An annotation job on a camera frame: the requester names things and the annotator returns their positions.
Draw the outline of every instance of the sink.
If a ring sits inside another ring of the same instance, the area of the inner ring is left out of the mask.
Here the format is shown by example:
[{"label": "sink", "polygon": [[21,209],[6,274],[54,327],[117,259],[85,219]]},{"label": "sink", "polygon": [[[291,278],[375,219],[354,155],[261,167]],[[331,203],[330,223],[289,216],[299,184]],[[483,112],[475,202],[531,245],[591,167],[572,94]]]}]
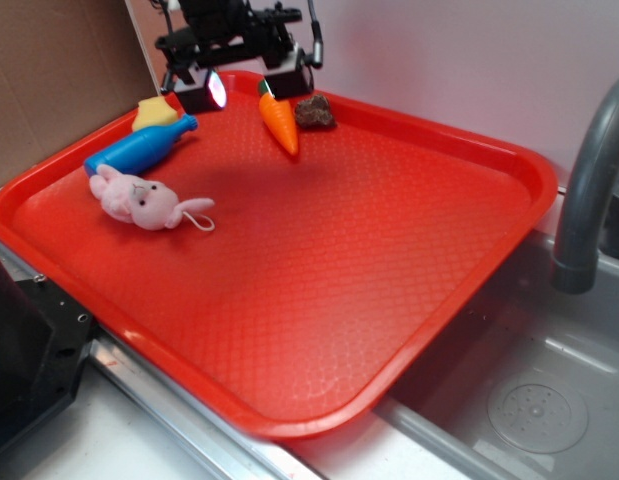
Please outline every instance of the sink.
[{"label": "sink", "polygon": [[551,247],[533,232],[389,396],[514,477],[617,479],[619,262],[567,295]]}]

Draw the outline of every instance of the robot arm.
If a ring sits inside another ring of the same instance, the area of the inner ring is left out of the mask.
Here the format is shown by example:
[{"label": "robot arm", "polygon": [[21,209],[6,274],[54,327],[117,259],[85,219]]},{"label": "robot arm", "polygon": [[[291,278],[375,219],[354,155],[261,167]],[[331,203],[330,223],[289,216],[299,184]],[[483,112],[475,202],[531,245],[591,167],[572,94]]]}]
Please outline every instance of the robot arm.
[{"label": "robot arm", "polygon": [[[168,17],[166,2],[153,2]],[[275,97],[311,93],[311,67],[322,66],[322,35],[313,0],[308,3],[314,35],[312,54],[306,54],[286,28],[287,23],[302,20],[298,9],[283,8],[280,2],[272,9],[253,10],[244,0],[180,0],[187,26],[177,31],[169,28],[169,33],[156,41],[167,59],[163,90],[175,91],[185,110],[196,113],[202,109],[196,97],[206,88],[214,67],[260,58]]]}]

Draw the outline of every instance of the sink drain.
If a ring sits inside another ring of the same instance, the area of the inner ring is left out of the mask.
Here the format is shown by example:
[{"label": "sink drain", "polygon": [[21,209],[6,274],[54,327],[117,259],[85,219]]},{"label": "sink drain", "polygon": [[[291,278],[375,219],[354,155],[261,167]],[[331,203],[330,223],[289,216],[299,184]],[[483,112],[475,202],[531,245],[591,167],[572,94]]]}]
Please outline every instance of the sink drain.
[{"label": "sink drain", "polygon": [[587,408],[570,387],[539,373],[514,375],[489,396],[491,425],[509,444],[532,453],[575,445],[587,429]]}]

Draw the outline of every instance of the orange carrot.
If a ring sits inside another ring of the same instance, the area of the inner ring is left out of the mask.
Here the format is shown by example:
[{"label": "orange carrot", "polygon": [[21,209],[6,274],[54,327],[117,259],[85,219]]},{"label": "orange carrot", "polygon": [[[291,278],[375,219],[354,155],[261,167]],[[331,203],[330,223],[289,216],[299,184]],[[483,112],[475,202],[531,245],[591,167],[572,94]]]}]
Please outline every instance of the orange carrot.
[{"label": "orange carrot", "polygon": [[260,97],[260,116],[269,131],[291,155],[298,154],[298,128],[289,100],[278,101],[271,93]]}]

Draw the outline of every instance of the black cable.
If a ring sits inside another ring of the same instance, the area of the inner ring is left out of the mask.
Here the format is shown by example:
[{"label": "black cable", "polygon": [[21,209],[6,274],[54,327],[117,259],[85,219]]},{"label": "black cable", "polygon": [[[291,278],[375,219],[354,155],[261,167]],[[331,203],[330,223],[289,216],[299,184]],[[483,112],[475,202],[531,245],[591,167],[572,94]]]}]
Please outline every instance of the black cable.
[{"label": "black cable", "polygon": [[149,3],[156,10],[162,10],[163,15],[165,16],[165,22],[167,23],[167,32],[169,34],[173,33],[173,25],[171,23],[171,15],[169,14],[169,7],[165,0],[149,0]]},{"label": "black cable", "polygon": [[307,4],[309,5],[309,16],[311,17],[311,21],[317,22],[318,17],[316,15],[316,8],[313,6],[313,0],[307,0]]}]

